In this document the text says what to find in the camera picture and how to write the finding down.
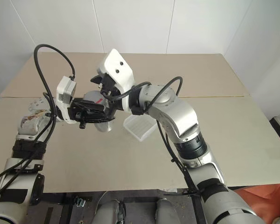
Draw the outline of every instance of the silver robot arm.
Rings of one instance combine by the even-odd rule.
[[[202,137],[194,109],[178,98],[171,88],[160,94],[162,86],[148,82],[135,85],[131,68],[114,49],[104,58],[98,76],[91,81],[98,84],[100,91],[73,98],[76,83],[72,77],[62,78],[56,95],[57,120],[69,124],[80,122],[82,129],[87,123],[94,123],[99,131],[110,131],[116,110],[137,115],[147,113],[163,126],[174,143],[186,183],[191,192],[199,194],[208,224],[264,223],[239,195],[224,185],[222,172]],[[0,194],[0,224],[22,223],[28,206],[40,201],[44,176],[38,171],[44,164],[42,158],[47,145],[44,140],[48,133],[42,133],[38,141],[35,139],[49,123],[51,114],[48,105],[43,103],[35,102],[30,108],[32,114],[22,119],[12,158],[7,160],[5,171],[0,175],[2,191],[14,174],[19,173],[16,181]]]
[[[162,86],[147,85],[139,93],[144,110]],[[178,156],[201,195],[208,224],[263,224],[255,212],[235,192],[224,185],[224,178],[210,146],[201,134],[194,109],[168,88],[147,114],[159,121],[174,143]]]
[[[22,118],[18,126],[18,134],[11,158],[7,159],[3,175],[0,176],[0,191],[14,175],[24,168],[19,176],[0,194],[0,224],[20,224],[25,220],[28,206],[40,202],[44,186],[44,175],[38,172],[44,165],[43,155],[46,151],[45,138],[50,127],[46,129],[37,143],[34,140],[48,124],[49,106],[45,98],[33,102],[29,106],[31,114]],[[29,165],[28,157],[37,150]]]
[[[122,91],[124,88],[121,87],[116,94],[113,86],[127,84],[133,91],[122,98],[123,111],[136,115],[146,113],[163,126],[177,149],[187,185],[192,192],[200,195],[208,224],[264,223],[238,194],[225,186],[221,169],[201,134],[197,115],[187,102],[178,98],[170,87],[164,90],[163,86],[145,83],[141,87],[133,86],[132,70],[114,49],[98,70],[103,71],[102,77],[111,77],[111,82],[104,78],[96,82],[109,103],[120,101],[117,95],[124,96],[123,92],[127,91]]]

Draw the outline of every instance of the clear plastic box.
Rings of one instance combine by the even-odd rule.
[[[123,127],[136,139],[143,141],[156,129],[157,122],[147,114],[131,115],[125,119]]]

